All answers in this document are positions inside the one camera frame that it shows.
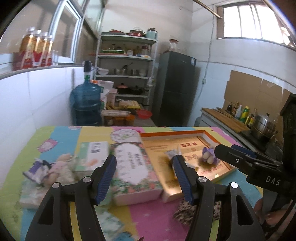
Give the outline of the teddy bear pink dress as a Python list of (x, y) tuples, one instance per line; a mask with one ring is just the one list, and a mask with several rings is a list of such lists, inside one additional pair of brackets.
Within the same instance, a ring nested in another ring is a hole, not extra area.
[(74, 166), (75, 157), (73, 155), (70, 153), (60, 155), (44, 178), (44, 185), (50, 187), (55, 182), (62, 185), (73, 184), (75, 182)]

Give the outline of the teddy bear purple dress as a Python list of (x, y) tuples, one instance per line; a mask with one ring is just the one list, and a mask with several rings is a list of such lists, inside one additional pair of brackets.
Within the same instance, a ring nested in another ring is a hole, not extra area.
[(218, 143), (210, 145), (210, 147), (204, 147), (202, 150), (202, 161), (210, 165), (217, 166), (220, 160), (215, 156), (215, 148), (218, 146)]

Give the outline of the yellow white snack packet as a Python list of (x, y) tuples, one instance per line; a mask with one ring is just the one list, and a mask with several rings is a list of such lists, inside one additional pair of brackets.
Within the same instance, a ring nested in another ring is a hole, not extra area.
[(165, 151), (164, 153), (167, 156), (167, 158), (169, 160), (169, 165), (171, 167), (173, 166), (173, 157), (178, 156), (178, 155), (182, 155), (180, 145), (177, 145), (176, 149), (168, 150), (168, 151)]

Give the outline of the wooden cutting board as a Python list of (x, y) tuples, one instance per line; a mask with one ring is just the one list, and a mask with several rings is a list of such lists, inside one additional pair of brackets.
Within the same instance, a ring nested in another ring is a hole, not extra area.
[(220, 126), (225, 126), (229, 128), (235, 133), (250, 130), (245, 124), (241, 123), (239, 120), (233, 117), (229, 117), (216, 109), (202, 108), (201, 111), (203, 115), (206, 115), (207, 117), (212, 119), (212, 121), (216, 122)]

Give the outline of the steel steamer pot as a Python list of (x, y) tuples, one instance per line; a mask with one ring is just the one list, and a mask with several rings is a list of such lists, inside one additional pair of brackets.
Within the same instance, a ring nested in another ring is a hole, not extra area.
[(269, 113), (266, 113), (265, 115), (259, 114), (254, 119), (253, 125), (251, 127), (251, 135), (256, 139), (271, 139), (276, 134), (276, 125), (269, 116)]

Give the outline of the green dish soap bottle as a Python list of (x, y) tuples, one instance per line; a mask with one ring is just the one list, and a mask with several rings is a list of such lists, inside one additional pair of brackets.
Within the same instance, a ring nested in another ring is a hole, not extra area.
[(245, 123), (246, 122), (246, 119), (248, 117), (248, 114), (249, 114), (249, 106), (246, 105), (245, 108), (243, 109), (243, 112), (242, 112), (241, 117), (240, 117), (239, 120), (242, 123)]

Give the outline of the white green tissue pack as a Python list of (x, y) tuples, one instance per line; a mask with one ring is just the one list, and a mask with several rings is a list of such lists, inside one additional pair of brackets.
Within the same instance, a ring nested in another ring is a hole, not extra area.
[(124, 228), (124, 224), (106, 208), (95, 206), (95, 212), (106, 240), (114, 240)]

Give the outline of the leopard print cloth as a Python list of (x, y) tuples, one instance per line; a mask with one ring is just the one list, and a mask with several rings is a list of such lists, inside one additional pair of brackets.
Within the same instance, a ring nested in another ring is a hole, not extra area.
[[(215, 202), (214, 205), (214, 212), (213, 212), (213, 220), (219, 220), (220, 218), (220, 209), (221, 209), (221, 202)], [(196, 211), (196, 206), (192, 206), (187, 202), (185, 199), (182, 199), (178, 205), (176, 212), (174, 213), (174, 219), (179, 221), (183, 225), (190, 225), (194, 213)]]

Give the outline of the green white tissue box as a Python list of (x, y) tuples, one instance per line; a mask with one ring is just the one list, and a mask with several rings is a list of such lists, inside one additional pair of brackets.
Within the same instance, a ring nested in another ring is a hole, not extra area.
[(82, 142), (74, 171), (76, 173), (92, 172), (103, 165), (108, 155), (108, 142)]

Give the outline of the colourful cartoon table mat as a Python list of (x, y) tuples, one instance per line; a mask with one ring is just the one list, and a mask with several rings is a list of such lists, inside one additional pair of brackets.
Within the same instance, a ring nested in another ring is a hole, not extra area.
[[(35, 158), (55, 161), (61, 154), (77, 154), (81, 142), (108, 141), (117, 127), (45, 126), (28, 140), (12, 164), (1, 188), (1, 220), (15, 240), (24, 240), (35, 211), (22, 209), (19, 200), (23, 171)], [(184, 240), (188, 228), (173, 219), (178, 201), (164, 204), (160, 199), (147, 204), (112, 207), (110, 212), (124, 224), (125, 230), (145, 240)]]

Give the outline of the red plastic basket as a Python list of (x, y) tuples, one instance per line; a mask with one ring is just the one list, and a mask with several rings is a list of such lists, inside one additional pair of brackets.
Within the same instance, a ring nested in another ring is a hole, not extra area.
[(139, 109), (136, 111), (136, 113), (137, 113), (137, 116), (143, 120), (147, 120), (152, 116), (152, 112), (145, 109)]

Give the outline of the glass jar on refrigerator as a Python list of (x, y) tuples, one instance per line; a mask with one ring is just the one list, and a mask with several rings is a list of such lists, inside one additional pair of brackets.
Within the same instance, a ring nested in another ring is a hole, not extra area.
[(170, 51), (173, 51), (173, 52), (177, 52), (178, 51), (178, 40), (176, 40), (176, 39), (170, 39), (169, 40), (169, 44), (170, 44), (170, 47), (169, 47), (169, 50)]

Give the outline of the blue water jug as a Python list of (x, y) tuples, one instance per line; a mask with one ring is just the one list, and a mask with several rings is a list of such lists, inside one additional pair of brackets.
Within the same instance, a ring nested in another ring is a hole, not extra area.
[(91, 82), (92, 62), (84, 62), (84, 82), (70, 93), (70, 108), (74, 126), (101, 126), (101, 87)]

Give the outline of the grey metal shelf rack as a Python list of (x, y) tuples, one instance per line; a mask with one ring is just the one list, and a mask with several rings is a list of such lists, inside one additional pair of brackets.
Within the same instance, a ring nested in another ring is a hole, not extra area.
[(95, 59), (95, 80), (114, 83), (116, 97), (149, 108), (158, 40), (110, 31), (101, 34)]

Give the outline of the orange drink bottle pack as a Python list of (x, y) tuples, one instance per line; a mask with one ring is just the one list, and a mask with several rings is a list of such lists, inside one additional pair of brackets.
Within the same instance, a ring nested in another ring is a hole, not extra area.
[(22, 38), (18, 53), (14, 56), (13, 70), (52, 66), (53, 42), (53, 35), (29, 27)]

